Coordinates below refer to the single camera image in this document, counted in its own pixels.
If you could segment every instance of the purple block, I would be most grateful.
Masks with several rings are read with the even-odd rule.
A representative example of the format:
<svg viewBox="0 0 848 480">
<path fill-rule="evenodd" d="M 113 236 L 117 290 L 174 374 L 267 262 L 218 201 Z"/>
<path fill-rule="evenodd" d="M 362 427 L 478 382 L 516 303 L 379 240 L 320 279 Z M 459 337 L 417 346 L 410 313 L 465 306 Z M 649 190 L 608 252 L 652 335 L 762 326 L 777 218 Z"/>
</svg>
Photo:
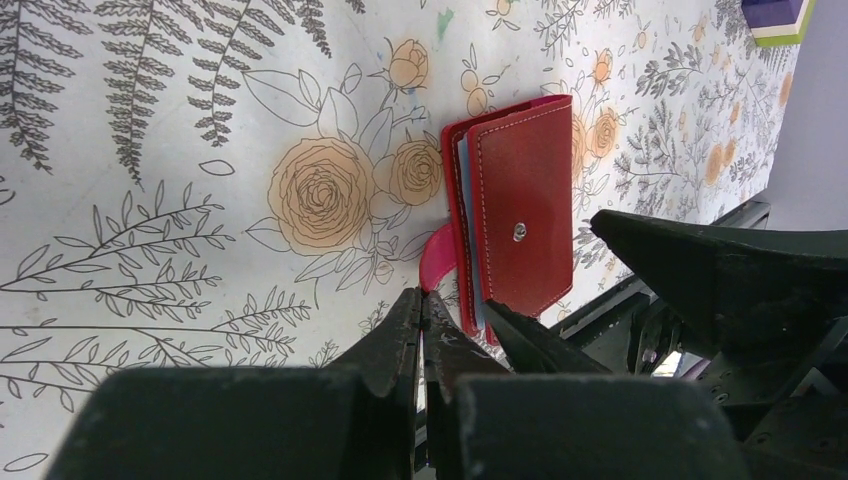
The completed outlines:
<svg viewBox="0 0 848 480">
<path fill-rule="evenodd" d="M 798 20 L 804 0 L 742 0 L 750 28 L 788 25 Z"/>
</svg>

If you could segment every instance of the floral tablecloth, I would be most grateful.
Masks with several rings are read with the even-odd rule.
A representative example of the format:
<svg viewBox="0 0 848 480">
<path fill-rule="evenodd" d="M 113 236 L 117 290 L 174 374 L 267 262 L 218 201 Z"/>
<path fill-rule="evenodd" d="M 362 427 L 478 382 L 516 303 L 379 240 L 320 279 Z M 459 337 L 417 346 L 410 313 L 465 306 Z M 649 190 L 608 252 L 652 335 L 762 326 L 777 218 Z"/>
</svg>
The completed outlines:
<svg viewBox="0 0 848 480">
<path fill-rule="evenodd" d="M 765 187 L 797 47 L 738 4 L 0 0 L 3 472 L 43 473 L 115 371 L 327 364 L 417 283 L 442 126 L 551 93 L 562 319 L 628 275 L 599 208 L 706 223 Z"/>
</svg>

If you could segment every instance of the pink wrist strap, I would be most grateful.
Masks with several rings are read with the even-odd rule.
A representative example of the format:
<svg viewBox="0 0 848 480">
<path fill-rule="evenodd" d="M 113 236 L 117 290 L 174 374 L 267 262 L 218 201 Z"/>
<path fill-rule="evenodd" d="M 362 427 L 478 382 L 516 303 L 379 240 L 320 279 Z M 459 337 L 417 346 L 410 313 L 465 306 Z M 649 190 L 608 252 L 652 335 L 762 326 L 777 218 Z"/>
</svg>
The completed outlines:
<svg viewBox="0 0 848 480">
<path fill-rule="evenodd" d="M 456 248 L 453 227 L 447 224 L 438 229 L 424 245 L 418 264 L 418 281 L 421 289 L 432 292 L 448 273 L 456 268 Z"/>
</svg>

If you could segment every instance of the red wallet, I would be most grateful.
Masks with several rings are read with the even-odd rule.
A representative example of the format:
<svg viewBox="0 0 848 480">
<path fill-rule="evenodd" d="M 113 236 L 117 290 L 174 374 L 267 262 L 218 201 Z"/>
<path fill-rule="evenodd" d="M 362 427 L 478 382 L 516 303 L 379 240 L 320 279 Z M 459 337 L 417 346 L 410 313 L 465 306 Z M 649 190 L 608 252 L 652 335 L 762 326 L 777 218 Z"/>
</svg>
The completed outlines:
<svg viewBox="0 0 848 480">
<path fill-rule="evenodd" d="M 421 286 L 458 267 L 462 329 L 487 299 L 538 317 L 572 284 L 571 97 L 513 105 L 442 130 L 451 223 L 424 248 Z"/>
</svg>

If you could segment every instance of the white stitching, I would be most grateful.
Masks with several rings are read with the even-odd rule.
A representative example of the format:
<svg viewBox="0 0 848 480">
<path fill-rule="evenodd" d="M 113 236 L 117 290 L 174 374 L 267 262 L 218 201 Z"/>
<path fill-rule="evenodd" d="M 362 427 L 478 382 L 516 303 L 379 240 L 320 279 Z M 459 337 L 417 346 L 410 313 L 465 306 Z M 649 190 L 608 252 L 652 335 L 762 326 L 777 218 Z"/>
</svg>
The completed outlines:
<svg viewBox="0 0 848 480">
<path fill-rule="evenodd" d="M 491 266 L 491 260 L 489 258 L 489 233 L 486 229 L 486 193 L 485 193 L 484 188 L 483 188 L 483 185 L 484 185 L 484 182 L 483 182 L 483 147 L 481 145 L 481 143 L 483 141 L 483 137 L 485 137 L 486 135 L 488 135 L 490 133 L 497 132 L 498 130 L 504 130 L 506 128 L 518 125 L 520 123 L 529 122 L 530 120 L 533 120 L 534 118 L 543 117 L 545 115 L 549 115 L 551 113 L 558 112 L 560 110 L 565 110 L 566 108 L 569 108 L 569 107 L 571 107 L 570 103 L 568 105 L 563 105 L 562 107 L 555 108 L 553 110 L 548 110 L 547 112 L 543 112 L 543 113 L 540 113 L 538 115 L 533 115 L 532 117 L 527 117 L 527 118 L 524 118 L 524 119 L 521 119 L 521 120 L 518 120 L 518 121 L 515 121 L 515 122 L 512 122 L 512 123 L 508 123 L 506 125 L 501 125 L 499 127 L 495 127 L 491 130 L 486 130 L 484 132 L 480 132 L 480 134 L 477 135 L 477 159 L 479 160 L 479 163 L 480 163 L 480 165 L 478 167 L 478 170 L 480 171 L 480 206 L 483 209 L 483 244 L 484 244 L 485 250 L 486 250 L 486 276 L 489 279 L 489 291 L 492 294 L 492 297 L 495 296 L 495 289 L 492 288 L 492 266 Z M 562 298 L 562 296 L 565 293 L 567 293 L 569 290 L 571 290 L 571 285 L 566 287 L 566 289 L 563 290 L 562 292 L 558 293 L 557 297 L 554 297 L 552 300 L 548 300 L 548 302 L 550 302 L 550 304 L 548 306 L 546 306 L 545 308 L 543 308 L 542 310 L 540 310 L 539 312 L 533 314 L 533 316 L 534 317 L 539 316 L 540 313 L 542 313 L 551 304 L 553 304 L 553 302 Z"/>
<path fill-rule="evenodd" d="M 474 287 L 471 284 L 471 276 L 474 275 L 474 272 L 471 271 L 471 247 L 469 246 L 468 239 L 468 212 L 465 211 L 465 201 L 464 195 L 462 192 L 462 176 L 459 172 L 459 148 L 457 145 L 457 141 L 460 136 L 465 135 L 468 132 L 468 128 L 462 130 L 458 130 L 453 137 L 451 137 L 451 149 L 453 150 L 453 172 L 454 172 L 454 186 L 457 191 L 457 198 L 459 201 L 459 211 L 460 211 L 460 219 L 459 225 L 462 228 L 462 246 L 465 249 L 465 286 L 466 286 L 466 295 L 468 301 L 465 303 L 468 304 L 468 312 L 469 312 L 469 320 L 472 324 L 475 325 L 476 328 L 476 320 L 474 319 Z M 456 272 L 457 282 L 459 281 L 459 270 Z"/>
</svg>

